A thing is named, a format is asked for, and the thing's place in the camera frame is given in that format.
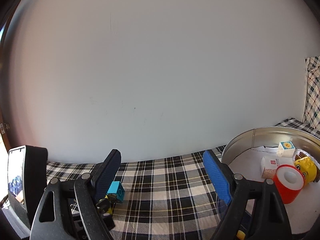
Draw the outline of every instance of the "toy figure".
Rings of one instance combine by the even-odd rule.
[[[317,176],[317,167],[310,156],[305,156],[294,162],[294,165],[298,170],[300,170],[306,181],[305,184],[315,181]]]
[[[103,199],[99,200],[99,202],[96,204],[96,207],[100,214],[108,213],[112,215],[112,206],[110,200],[108,200],[108,196],[105,196]]]
[[[292,158],[295,151],[295,147],[292,142],[280,142],[277,150],[279,157]]]

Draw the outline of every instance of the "metal bolt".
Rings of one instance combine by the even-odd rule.
[[[84,173],[84,174],[82,174],[82,175],[81,175],[81,178],[82,178],[82,179],[88,179],[88,178],[90,178],[90,173]]]
[[[266,183],[269,184],[269,185],[272,185],[273,184],[273,180],[272,179],[266,179]]]
[[[235,177],[236,180],[241,180],[241,179],[243,179],[243,176],[242,176],[240,173],[236,173],[236,174],[234,175],[234,177]]]
[[[58,182],[58,179],[57,178],[53,178],[50,180],[51,184],[56,184]]]

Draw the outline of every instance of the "plaid curtain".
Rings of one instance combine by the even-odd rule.
[[[320,56],[306,59],[307,91],[303,122],[320,130]]]

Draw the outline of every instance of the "checkered blanket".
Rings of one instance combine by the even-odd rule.
[[[294,118],[277,126],[320,132]],[[221,158],[224,146],[212,149]],[[113,206],[117,239],[210,239],[217,225],[213,185],[205,172],[203,152],[165,159],[122,163],[116,181],[124,187],[124,202]],[[47,163],[47,179],[76,179],[94,164]],[[77,206],[71,205],[72,212]]]

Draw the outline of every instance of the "plaid fabric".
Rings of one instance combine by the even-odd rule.
[[[295,128],[304,132],[307,132],[309,134],[312,134],[318,138],[320,138],[320,131],[303,123],[298,121],[295,118],[288,118],[285,119],[284,121],[276,124],[275,126],[282,126],[282,127],[289,127],[289,128]]]
[[[277,126],[320,132],[294,118]],[[212,149],[220,159],[224,146]],[[165,159],[122,163],[115,180],[124,187],[124,202],[113,206],[117,239],[210,239],[219,224],[216,194],[202,161],[203,152]],[[94,164],[47,163],[47,180],[76,179]],[[76,203],[71,205],[77,213]]]
[[[320,60],[319,57],[306,59],[307,93],[303,121],[309,126],[320,130]]]

